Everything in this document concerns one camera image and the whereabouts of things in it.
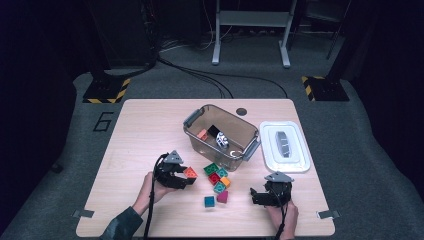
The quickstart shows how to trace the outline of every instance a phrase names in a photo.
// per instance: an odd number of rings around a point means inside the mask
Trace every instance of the sleeve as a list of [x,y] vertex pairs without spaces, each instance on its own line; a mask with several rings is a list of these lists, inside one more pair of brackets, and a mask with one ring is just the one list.
[[110,221],[109,225],[100,236],[101,240],[131,239],[143,223],[143,219],[132,207],[128,207],[116,218]]

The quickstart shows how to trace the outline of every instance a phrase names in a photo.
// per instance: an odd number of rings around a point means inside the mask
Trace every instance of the white lid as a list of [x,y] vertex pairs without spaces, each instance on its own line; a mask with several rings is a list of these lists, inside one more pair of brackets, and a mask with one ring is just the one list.
[[261,123],[259,133],[265,163],[269,169],[285,173],[309,170],[311,163],[306,142],[296,123],[265,121]]

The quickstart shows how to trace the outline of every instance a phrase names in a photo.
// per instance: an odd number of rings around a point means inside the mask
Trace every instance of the plastic storage bin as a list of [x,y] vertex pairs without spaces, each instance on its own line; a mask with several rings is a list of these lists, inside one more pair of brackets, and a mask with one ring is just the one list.
[[[260,145],[259,130],[254,125],[215,105],[208,104],[195,110],[183,125],[193,149],[230,172],[243,161],[249,161]],[[228,147],[220,147],[216,137],[208,132],[212,126],[224,133]]]

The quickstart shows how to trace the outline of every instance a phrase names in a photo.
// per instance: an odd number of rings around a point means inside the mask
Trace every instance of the hand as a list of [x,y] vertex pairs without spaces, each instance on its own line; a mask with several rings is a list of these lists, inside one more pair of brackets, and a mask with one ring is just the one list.
[[[138,215],[143,215],[143,213],[149,208],[150,202],[150,191],[152,190],[152,178],[153,172],[148,172],[144,176],[143,185],[141,186],[138,197],[132,206],[133,209],[138,213]],[[164,187],[162,184],[155,182],[155,202],[159,202],[167,193],[175,192],[177,189]]]
[[[294,232],[296,230],[297,218],[299,216],[299,210],[296,205],[294,205],[293,201],[290,200],[286,205],[283,206],[284,210],[287,207],[286,218],[284,219],[284,231],[280,236],[280,240],[284,239],[294,239]],[[281,208],[274,206],[265,206],[268,214],[271,217],[271,221],[274,224],[275,229],[281,225],[283,220],[283,216],[281,214]]]

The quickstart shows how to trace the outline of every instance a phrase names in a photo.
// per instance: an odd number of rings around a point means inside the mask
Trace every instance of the table leg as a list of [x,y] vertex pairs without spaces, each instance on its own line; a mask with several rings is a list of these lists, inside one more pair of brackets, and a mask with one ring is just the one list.
[[221,52],[221,23],[220,23],[220,0],[216,1],[216,27],[215,27],[215,48],[213,50],[212,65],[219,64],[219,54]]
[[287,45],[287,39],[289,38],[289,34],[290,34],[290,28],[293,21],[296,3],[297,3],[297,0],[292,1],[292,4],[290,6],[290,12],[287,17],[287,24],[286,24],[286,29],[284,30],[283,40],[278,41],[280,52],[281,52],[281,60],[283,61],[284,68],[290,68],[290,60],[289,60],[289,55],[287,53],[286,45]]

